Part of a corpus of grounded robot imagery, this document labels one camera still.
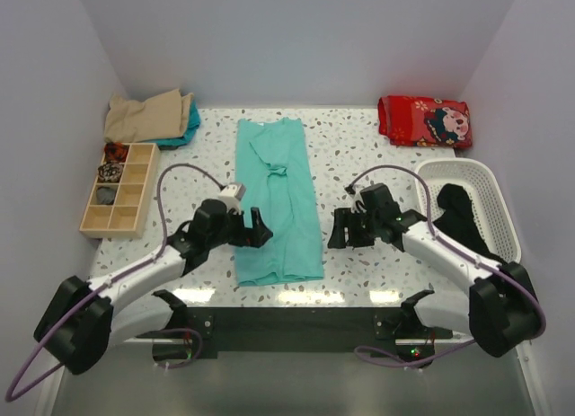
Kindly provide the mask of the mint green t shirt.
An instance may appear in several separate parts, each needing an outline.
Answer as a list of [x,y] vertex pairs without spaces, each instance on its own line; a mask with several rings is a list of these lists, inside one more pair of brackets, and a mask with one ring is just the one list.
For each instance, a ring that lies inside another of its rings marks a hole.
[[238,284],[255,287],[322,279],[322,232],[302,121],[240,119],[235,178],[246,188],[243,207],[259,208],[273,233],[259,249],[236,250]]

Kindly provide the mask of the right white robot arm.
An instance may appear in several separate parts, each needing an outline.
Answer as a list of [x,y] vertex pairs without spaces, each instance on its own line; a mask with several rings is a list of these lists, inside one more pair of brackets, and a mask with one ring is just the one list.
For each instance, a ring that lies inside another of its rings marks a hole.
[[426,262],[458,288],[452,296],[428,289],[405,299],[400,331],[412,338],[430,328],[462,332],[496,358],[543,334],[546,319],[528,272],[483,249],[469,205],[456,211],[456,234],[449,236],[419,211],[401,209],[383,183],[347,191],[353,203],[334,210],[329,248],[381,241]]

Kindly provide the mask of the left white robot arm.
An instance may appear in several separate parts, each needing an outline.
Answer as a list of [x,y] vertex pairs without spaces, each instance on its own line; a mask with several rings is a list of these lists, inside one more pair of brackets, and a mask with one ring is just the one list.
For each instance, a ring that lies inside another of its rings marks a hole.
[[[161,287],[192,272],[211,250],[229,244],[261,248],[272,236],[258,208],[251,225],[224,201],[206,199],[191,220],[183,222],[153,252],[130,266],[97,279],[65,279],[41,317],[33,337],[72,374],[92,368],[113,344],[148,332],[180,335],[186,326],[184,304]],[[124,323],[120,314],[139,298],[154,295],[168,306],[155,316]]]

